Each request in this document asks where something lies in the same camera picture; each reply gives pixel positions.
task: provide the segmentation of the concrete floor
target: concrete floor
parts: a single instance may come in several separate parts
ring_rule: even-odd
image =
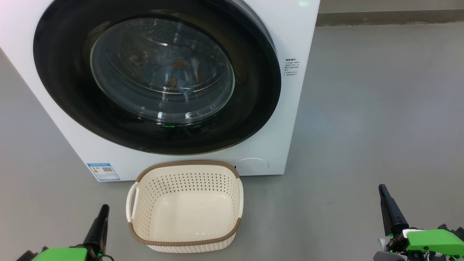
[[[317,28],[286,174],[244,177],[226,249],[157,253],[130,235],[131,182],[97,183],[0,54],[4,260],[82,242],[110,205],[117,261],[371,260],[385,183],[412,226],[464,226],[464,25]]]

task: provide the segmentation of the energy label sticker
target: energy label sticker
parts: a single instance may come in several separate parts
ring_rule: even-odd
[[[109,163],[87,163],[98,181],[121,180]]]

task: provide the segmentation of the white plastic basket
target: white plastic basket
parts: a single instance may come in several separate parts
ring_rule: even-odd
[[[242,213],[243,186],[238,172],[219,161],[149,167],[135,180],[126,200],[131,234],[160,252],[226,248],[235,237]]]

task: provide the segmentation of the washing machine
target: washing machine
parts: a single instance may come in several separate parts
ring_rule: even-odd
[[[278,175],[318,6],[3,0],[0,48],[98,181],[201,159]]]

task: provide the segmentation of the basket handle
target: basket handle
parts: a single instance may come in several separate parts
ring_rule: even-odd
[[[130,187],[129,189],[129,193],[127,194],[127,199],[126,199],[126,218],[127,218],[127,222],[132,222],[132,213],[131,213],[131,207],[130,207],[130,202],[132,201],[132,196],[134,195],[134,191],[137,187],[137,184],[138,182],[135,182],[134,185],[132,185],[132,187]],[[133,208],[135,208],[136,206],[136,203],[137,203],[137,198],[135,198],[135,202],[134,202],[134,206]]]
[[[238,209],[238,217],[242,218],[242,214],[243,214],[243,184],[242,184],[242,181],[239,178],[237,179],[237,182],[238,182],[238,190],[240,192],[240,207]]]

